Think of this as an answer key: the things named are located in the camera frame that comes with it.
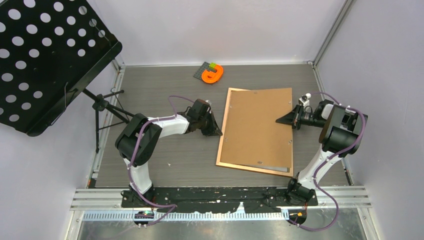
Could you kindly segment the aluminium rail with ruler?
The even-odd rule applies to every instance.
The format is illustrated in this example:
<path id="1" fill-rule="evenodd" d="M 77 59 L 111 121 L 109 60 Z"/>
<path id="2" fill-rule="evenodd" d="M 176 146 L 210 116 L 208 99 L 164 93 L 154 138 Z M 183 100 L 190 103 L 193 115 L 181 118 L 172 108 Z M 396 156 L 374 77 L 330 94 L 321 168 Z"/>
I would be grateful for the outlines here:
<path id="1" fill-rule="evenodd" d="M 134 221 L 153 222 L 161 219 L 163 222 L 176 221 L 260 221 L 260 220 L 288 220 L 295 217 L 304 209 L 302 206 L 277 206 L 276 212 L 266 210 L 263 206 L 259 212 L 248 212 L 247 204 L 241 201 L 230 210 L 223 213 L 214 213 L 211 210 L 201 213 L 199 211 L 184 212 L 158 212 L 151 207 L 122 207 L 122 189 L 82 189 L 77 190 L 70 209 L 81 211 L 84 221 Z M 311 210 L 320 209 L 370 209 L 372 207 L 363 188 L 329 189 L 328 193 L 334 197 L 331 200 L 325 194 L 318 193 L 318 204 L 309 206 Z"/>

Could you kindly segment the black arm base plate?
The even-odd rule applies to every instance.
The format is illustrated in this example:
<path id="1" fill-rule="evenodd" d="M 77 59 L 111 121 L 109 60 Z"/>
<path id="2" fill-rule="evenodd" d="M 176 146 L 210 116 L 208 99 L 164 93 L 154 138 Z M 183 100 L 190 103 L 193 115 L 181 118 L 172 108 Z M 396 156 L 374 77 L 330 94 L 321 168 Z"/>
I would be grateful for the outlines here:
<path id="1" fill-rule="evenodd" d="M 135 190 L 121 191 L 123 208 L 154 208 L 166 213 L 175 205 L 175 213 L 234 213 L 243 206 L 247 213 L 277 213 L 279 207 L 305 207 L 318 205 L 316 196 L 308 202 L 285 187 L 153 187 L 145 202 Z"/>

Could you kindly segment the grey lego baseplate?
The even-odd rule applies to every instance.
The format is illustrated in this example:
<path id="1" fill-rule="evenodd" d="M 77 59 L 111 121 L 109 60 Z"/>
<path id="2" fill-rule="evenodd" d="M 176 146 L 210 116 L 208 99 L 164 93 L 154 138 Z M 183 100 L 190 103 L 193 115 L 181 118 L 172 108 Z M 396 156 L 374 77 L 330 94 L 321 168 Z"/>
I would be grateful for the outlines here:
<path id="1" fill-rule="evenodd" d="M 202 74 L 204 73 L 204 71 L 207 71 L 207 72 L 210 72 L 210 71 L 214 71 L 214 69 L 212 68 L 212 67 L 210 67 L 210 63 L 208 63 L 208 62 L 204 62 L 197 70 L 196 70 L 196 72 L 194 73 L 194 75 L 193 75 L 193 77 L 195 78 L 195 79 L 198 79 L 198 80 L 203 80 L 202 79 Z"/>

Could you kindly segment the green lego brick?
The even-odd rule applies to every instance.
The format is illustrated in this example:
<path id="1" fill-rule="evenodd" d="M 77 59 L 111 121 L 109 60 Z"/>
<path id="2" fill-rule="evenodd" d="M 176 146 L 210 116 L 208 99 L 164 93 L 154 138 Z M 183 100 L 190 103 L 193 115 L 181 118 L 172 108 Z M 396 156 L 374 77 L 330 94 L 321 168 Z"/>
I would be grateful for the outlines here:
<path id="1" fill-rule="evenodd" d="M 214 63 L 214 62 L 212 62 L 212 63 L 210 63 L 209 65 L 208 65 L 208 70 L 209 71 L 216 71 L 217 70 L 217 68 L 216 68 L 216 66 L 217 66 L 217 64 L 216 63 Z"/>

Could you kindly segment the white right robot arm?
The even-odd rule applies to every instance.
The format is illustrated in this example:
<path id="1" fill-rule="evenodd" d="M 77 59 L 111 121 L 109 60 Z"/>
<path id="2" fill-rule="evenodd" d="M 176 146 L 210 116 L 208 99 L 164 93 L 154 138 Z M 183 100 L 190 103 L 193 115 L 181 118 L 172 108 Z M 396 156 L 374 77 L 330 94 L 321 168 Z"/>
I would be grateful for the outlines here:
<path id="1" fill-rule="evenodd" d="M 276 119 L 276 123 L 290 125 L 294 130 L 303 125 L 321 128 L 319 150 L 306 168 L 290 179 L 284 201 L 302 206 L 314 199 L 320 180 L 330 168 L 358 150 L 367 121 L 368 115 L 328 99 L 320 101 L 315 111 L 307 111 L 305 104 L 298 104 Z"/>

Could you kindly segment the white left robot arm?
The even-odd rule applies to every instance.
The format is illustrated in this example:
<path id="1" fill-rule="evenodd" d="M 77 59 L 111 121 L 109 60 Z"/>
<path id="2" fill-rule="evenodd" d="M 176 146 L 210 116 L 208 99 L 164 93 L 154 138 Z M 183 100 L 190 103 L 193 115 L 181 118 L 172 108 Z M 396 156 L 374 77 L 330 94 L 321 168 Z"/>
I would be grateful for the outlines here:
<path id="1" fill-rule="evenodd" d="M 130 192 L 141 207 L 153 202 L 153 183 L 149 175 L 148 161 L 161 138 L 184 135 L 200 130 L 205 137 L 222 136 L 211 105 L 197 99 L 184 111 L 171 116 L 147 117 L 136 114 L 115 141 L 115 147 L 123 158 L 128 171 Z"/>

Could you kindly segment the black perforated music stand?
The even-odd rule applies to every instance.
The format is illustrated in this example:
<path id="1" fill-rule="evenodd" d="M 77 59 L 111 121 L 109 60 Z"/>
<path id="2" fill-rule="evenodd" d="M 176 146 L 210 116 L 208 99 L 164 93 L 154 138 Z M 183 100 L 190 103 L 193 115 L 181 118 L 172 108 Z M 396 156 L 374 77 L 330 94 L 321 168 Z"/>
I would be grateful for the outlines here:
<path id="1" fill-rule="evenodd" d="M 0 122 L 39 136 L 84 93 L 128 123 L 130 112 L 87 90 L 122 49 L 85 0 L 1 2 Z"/>

